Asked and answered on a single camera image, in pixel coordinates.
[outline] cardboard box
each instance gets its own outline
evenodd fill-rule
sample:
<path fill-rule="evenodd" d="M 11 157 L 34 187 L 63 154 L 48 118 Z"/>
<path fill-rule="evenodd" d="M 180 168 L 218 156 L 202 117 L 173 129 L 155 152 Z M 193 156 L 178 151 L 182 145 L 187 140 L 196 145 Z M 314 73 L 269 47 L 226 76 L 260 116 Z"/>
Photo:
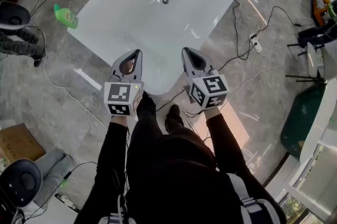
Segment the cardboard box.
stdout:
<path fill-rule="evenodd" d="M 35 161 L 45 153 L 25 124 L 0 130 L 0 154 L 6 165 L 22 158 Z"/>

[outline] gray tile floor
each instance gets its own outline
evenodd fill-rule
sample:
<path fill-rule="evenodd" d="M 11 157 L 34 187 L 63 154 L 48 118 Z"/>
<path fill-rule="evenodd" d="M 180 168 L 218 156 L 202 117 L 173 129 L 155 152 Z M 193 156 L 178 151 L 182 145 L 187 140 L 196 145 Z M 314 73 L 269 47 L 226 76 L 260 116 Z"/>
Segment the gray tile floor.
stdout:
<path fill-rule="evenodd" d="M 19 0 L 19 4 L 31 10 L 37 0 Z M 53 6 L 69 7 L 78 13 L 88 0 L 48 0 L 32 18 L 41 27 L 47 38 L 48 56 L 46 69 L 50 78 L 59 86 L 66 87 L 105 125 L 109 116 L 103 104 L 103 90 L 98 91 L 79 76 L 74 69 L 81 68 L 101 85 L 107 81 L 110 71 L 104 61 L 73 38 L 66 27 L 55 19 Z M 295 23 L 311 24 L 310 0 L 237 0 L 236 26 L 239 33 L 239 52 L 247 50 L 248 35 L 261 29 L 263 18 L 269 17 L 272 6 L 285 8 Z M 234 30 L 234 2 L 219 21 L 202 47 L 216 67 L 236 56 Z M 290 24 L 279 9 L 268 28 L 260 35 L 262 57 L 252 50 L 248 60 L 233 60 L 221 71 L 231 91 L 234 92 L 257 72 L 282 65 L 282 67 L 260 73 L 245 83 L 231 97 L 222 110 L 225 118 L 243 148 L 247 165 L 260 182 L 271 174 L 285 154 L 279 136 L 295 95 L 303 90 L 302 84 L 286 79 L 285 74 L 305 74 L 306 59 L 298 58 L 299 48 L 287 49 L 286 44 L 296 41 L 300 29 Z M 33 67 L 33 61 L 24 56 L 9 56 L 0 62 L 0 119 L 15 119 L 25 123 L 46 150 L 57 146 L 71 154 L 77 163 L 96 161 L 103 143 L 106 129 L 79 103 L 62 90 L 55 88 L 47 79 L 43 65 Z M 175 86 L 164 96 L 158 97 L 158 107 L 170 100 L 186 85 L 182 75 Z M 196 104 L 189 104 L 187 94 L 179 95 L 174 103 L 189 112 L 198 111 Z M 163 127 L 169 105 L 160 110 L 158 121 Z M 206 138 L 203 116 L 191 119 L 201 137 Z M 211 146 L 210 139 L 206 144 Z M 90 191 L 95 175 L 95 165 L 78 168 L 70 177 L 62 192 L 81 207 Z"/>

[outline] orange object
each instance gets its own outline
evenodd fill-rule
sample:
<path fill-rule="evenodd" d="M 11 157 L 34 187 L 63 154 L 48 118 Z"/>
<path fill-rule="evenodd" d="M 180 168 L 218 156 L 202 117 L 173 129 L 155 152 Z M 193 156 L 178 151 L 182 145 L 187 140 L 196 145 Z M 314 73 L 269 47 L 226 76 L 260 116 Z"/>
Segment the orange object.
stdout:
<path fill-rule="evenodd" d="M 320 26 L 324 25 L 322 15 L 328 12 L 326 5 L 331 3 L 330 0 L 314 0 L 314 16 L 316 17 Z"/>

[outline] hand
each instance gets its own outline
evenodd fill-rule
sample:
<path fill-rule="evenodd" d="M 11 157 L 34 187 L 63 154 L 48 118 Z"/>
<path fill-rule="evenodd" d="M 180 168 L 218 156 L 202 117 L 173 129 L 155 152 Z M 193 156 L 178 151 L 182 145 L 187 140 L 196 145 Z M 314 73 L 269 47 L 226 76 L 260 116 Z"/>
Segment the hand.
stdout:
<path fill-rule="evenodd" d="M 121 116 L 113 116 L 110 120 L 111 123 L 116 123 L 119 125 L 122 125 L 124 127 L 127 127 L 127 119 L 126 117 L 121 117 Z"/>
<path fill-rule="evenodd" d="M 217 107 L 204 110 L 204 113 L 205 113 L 206 120 L 209 120 L 210 118 L 215 117 L 215 116 L 221 114 L 219 108 L 217 108 Z"/>

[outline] green bottle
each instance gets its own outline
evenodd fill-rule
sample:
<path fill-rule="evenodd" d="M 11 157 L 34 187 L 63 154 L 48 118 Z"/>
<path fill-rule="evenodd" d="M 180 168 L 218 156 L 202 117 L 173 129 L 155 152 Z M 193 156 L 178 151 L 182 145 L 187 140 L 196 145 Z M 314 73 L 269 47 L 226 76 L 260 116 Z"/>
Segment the green bottle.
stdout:
<path fill-rule="evenodd" d="M 61 21 L 63 24 L 67 25 L 70 28 L 77 28 L 78 17 L 73 14 L 68 8 L 60 9 L 58 4 L 54 6 L 55 16 L 58 21 Z"/>

